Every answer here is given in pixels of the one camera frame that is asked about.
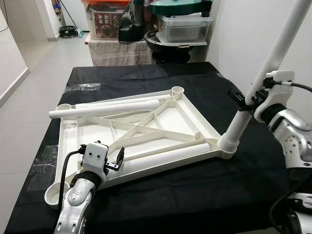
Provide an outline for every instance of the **white wall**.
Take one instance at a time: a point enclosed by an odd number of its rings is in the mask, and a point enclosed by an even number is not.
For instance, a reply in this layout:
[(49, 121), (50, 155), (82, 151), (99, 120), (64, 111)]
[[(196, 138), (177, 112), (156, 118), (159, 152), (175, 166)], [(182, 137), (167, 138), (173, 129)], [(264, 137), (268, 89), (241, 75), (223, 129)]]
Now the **white wall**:
[[(0, 11), (0, 30), (6, 21)], [(0, 33), (0, 98), (27, 71), (27, 66), (13, 39), (10, 29)]]
[[(294, 0), (214, 0), (212, 15), (216, 21), (206, 60), (246, 93), (294, 3)], [(312, 10), (280, 69), (295, 70), (296, 82), (312, 85)], [(288, 107), (312, 121), (311, 100), (310, 93), (294, 88)]]
[[(89, 25), (88, 25), (86, 13), (84, 11), (84, 7), (83, 7), (81, 0), (76, 0), (76, 1), (62, 0), (62, 2), (64, 3), (69, 14), (75, 21), (75, 24), (77, 25), (77, 27), (81, 29), (82, 31), (89, 31)], [(63, 14), (64, 14), (66, 25), (74, 25), (62, 4), (61, 4), (61, 7), (62, 7)]]
[[(1, 9), (4, 13), (3, 0)], [(15, 41), (47, 41), (35, 0), (5, 1), (10, 30)]]
[(51, 0), (35, 0), (42, 20), (46, 37), (49, 39), (57, 38), (59, 28), (62, 26), (59, 17), (55, 14)]

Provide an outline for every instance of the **black hose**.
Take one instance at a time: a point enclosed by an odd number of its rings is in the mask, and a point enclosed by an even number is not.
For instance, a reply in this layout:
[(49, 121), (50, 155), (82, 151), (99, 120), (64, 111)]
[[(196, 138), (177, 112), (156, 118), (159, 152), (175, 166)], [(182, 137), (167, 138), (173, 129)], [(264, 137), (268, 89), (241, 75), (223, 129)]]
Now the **black hose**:
[(304, 179), (303, 181), (301, 181), (300, 183), (298, 183), (296, 186), (294, 186), (292, 189), (290, 189), (287, 193), (285, 193), (284, 195), (282, 195), (270, 208), (269, 211), (269, 219), (270, 222), (272, 223), (273, 227), (281, 234), (287, 234), (285, 230), (283, 230), (282, 228), (280, 228), (278, 226), (278, 224), (275, 222), (274, 217), (273, 217), (273, 212), (274, 209), (286, 198), (288, 198), (292, 193), (294, 193), (297, 189), (299, 189), (301, 186), (303, 186), (308, 179), (310, 178), (311, 174), (309, 174), (309, 176), (307, 176), (306, 179)]
[(67, 169), (68, 160), (69, 160), (69, 158), (72, 155), (79, 154), (79, 153), (80, 153), (80, 150), (70, 152), (66, 156), (66, 158), (64, 160), (64, 164), (63, 164), (63, 168), (62, 168), (62, 175), (61, 175), (61, 178), (60, 178), (60, 185), (59, 185), (58, 210), (57, 210), (58, 214), (57, 214), (56, 220), (55, 220), (54, 225), (53, 225), (52, 233), (54, 233), (54, 230), (55, 230), (55, 228), (56, 228), (56, 226), (58, 224), (59, 215), (60, 215), (60, 212), (62, 210), (63, 194), (64, 194), (64, 184), (65, 184), (65, 176), (66, 176), (66, 169)]
[(302, 88), (302, 89), (305, 89), (305, 90), (308, 90), (312, 93), (312, 88), (307, 86), (307, 85), (304, 85), (304, 84), (298, 84), (298, 83), (292, 83), (291, 86), (294, 86), (294, 87), (299, 87), (299, 88)]
[[(273, 83), (273, 85), (275, 84), (278, 84), (278, 85), (286, 85), (286, 84), (283, 84), (283, 82), (281, 81), (271, 81)], [(305, 89), (305, 90), (308, 90), (312, 93), (312, 88), (307, 86), (307, 85), (304, 85), (304, 84), (298, 84), (298, 83), (293, 83), (293, 82), (290, 82), (289, 84), (290, 86), (293, 86), (293, 87), (298, 87), (298, 88), (302, 88), (302, 89)]]

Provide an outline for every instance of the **tiled floor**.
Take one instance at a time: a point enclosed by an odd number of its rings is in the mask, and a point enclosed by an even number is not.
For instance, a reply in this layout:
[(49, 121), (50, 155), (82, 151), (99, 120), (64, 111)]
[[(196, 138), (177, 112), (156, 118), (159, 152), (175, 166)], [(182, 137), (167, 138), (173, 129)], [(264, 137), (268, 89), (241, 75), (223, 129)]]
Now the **tiled floor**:
[(92, 66), (83, 39), (49, 43), (21, 49), (31, 74), (0, 108), (0, 234), (50, 123), (48, 112), (59, 102), (73, 67)]

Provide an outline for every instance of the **white cloth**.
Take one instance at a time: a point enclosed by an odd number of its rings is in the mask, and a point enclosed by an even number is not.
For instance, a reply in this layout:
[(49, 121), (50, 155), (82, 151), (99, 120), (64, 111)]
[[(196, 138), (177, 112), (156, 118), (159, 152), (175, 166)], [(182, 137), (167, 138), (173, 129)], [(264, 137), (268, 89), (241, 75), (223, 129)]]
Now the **white cloth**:
[(118, 40), (86, 39), (94, 66), (154, 64), (152, 51), (145, 41), (119, 43)]

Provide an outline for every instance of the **robotic arm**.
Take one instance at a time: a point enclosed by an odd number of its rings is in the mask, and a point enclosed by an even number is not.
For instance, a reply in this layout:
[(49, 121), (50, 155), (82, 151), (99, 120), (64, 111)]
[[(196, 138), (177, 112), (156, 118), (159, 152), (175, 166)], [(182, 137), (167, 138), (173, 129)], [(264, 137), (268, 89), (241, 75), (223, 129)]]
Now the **robotic arm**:
[[(270, 210), (270, 219), (283, 234), (312, 233), (312, 125), (297, 112), (286, 108), (293, 93), (293, 71), (274, 71), (263, 79), (263, 88), (247, 105), (239, 91), (231, 90), (230, 96), (239, 103), (239, 110), (253, 114), (273, 133), (283, 148), (289, 174), (290, 191), (280, 198)], [(273, 212), (283, 203), (286, 215), (283, 228), (278, 227)]]
[[(54, 225), (54, 234), (84, 233), (88, 208), (96, 190), (104, 186), (109, 169), (114, 171), (120, 169), (124, 158), (124, 148), (122, 147), (116, 164), (108, 162), (108, 146), (101, 144), (100, 141), (82, 145), (79, 152), (84, 154), (83, 169), (72, 179), (67, 193), (60, 196), (58, 201), (60, 213), (58, 221)], [(64, 186), (65, 172), (62, 173), (62, 177), (61, 187)]]

